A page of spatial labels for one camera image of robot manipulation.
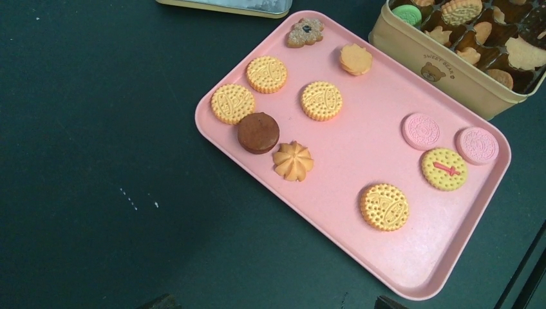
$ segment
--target chocolate cookie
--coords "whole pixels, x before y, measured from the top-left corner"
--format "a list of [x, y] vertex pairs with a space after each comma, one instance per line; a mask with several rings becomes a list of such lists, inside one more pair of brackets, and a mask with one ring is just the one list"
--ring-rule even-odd
[[269, 152], [279, 141], [279, 125], [266, 113], [253, 113], [237, 125], [237, 139], [243, 148], [253, 154]]

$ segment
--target table surface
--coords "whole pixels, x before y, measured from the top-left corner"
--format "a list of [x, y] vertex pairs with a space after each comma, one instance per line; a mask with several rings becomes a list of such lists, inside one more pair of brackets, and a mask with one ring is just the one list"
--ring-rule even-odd
[[[491, 121], [513, 161], [444, 289], [401, 299], [196, 129], [199, 100], [283, 19], [47, 2], [0, 3], [2, 308], [134, 308], [163, 293], [185, 308], [373, 308], [381, 294], [492, 308], [546, 218], [543, 86]], [[291, 12], [366, 38], [382, 5]]]

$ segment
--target round yellow cookie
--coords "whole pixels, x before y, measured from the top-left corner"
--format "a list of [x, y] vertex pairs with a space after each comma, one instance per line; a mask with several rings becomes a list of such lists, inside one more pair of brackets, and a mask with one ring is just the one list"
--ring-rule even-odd
[[301, 107], [305, 114], [317, 121], [335, 117], [343, 106], [339, 89], [329, 82], [313, 82], [301, 95]]
[[426, 180], [442, 191], [459, 189], [468, 177], [464, 159], [447, 148], [427, 151], [421, 160], [421, 169]]
[[271, 56], [258, 57], [247, 66], [247, 80], [252, 88], [261, 93], [275, 93], [287, 82], [285, 64]]
[[410, 213], [404, 193], [387, 183], [367, 188], [360, 200], [360, 210], [369, 225], [385, 231], [401, 228]]
[[225, 124], [238, 124], [256, 109], [254, 95], [247, 88], [227, 84], [218, 88], [211, 99], [214, 116]]

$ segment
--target swirl cookie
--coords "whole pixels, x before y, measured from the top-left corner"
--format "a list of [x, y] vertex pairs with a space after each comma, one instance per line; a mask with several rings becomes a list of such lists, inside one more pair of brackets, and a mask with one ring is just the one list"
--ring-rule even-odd
[[273, 154], [273, 162], [275, 173], [290, 182], [305, 180], [307, 172], [311, 171], [315, 164], [309, 149], [296, 141], [290, 144], [281, 143], [279, 151]]

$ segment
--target metal tin lid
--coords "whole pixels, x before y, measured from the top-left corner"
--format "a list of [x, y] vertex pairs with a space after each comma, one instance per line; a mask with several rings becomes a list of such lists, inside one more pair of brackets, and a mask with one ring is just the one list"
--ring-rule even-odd
[[164, 5], [185, 6], [268, 18], [286, 16], [292, 0], [156, 0]]

